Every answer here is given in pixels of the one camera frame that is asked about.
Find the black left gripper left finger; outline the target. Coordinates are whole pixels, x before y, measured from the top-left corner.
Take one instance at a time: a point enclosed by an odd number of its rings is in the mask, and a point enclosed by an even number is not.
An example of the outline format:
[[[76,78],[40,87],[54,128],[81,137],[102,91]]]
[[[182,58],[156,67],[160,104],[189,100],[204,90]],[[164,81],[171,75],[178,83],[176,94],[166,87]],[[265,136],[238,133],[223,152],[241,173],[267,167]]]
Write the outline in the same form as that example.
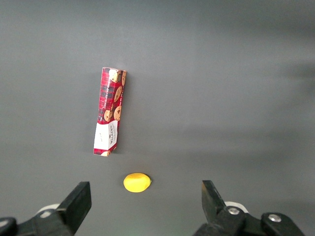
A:
[[[14,217],[0,219],[2,236],[73,236],[92,206],[90,183],[80,182],[60,204],[41,208],[19,224]]]

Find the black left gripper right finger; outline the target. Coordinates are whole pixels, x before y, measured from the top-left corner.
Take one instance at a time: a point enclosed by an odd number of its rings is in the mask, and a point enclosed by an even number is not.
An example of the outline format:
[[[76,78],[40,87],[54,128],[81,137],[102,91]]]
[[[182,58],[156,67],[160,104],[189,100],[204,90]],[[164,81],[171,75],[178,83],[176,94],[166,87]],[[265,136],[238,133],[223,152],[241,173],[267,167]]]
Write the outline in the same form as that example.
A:
[[[202,181],[202,208],[207,223],[195,236],[303,236],[288,216],[278,212],[255,218],[239,203],[225,202],[210,180]]]

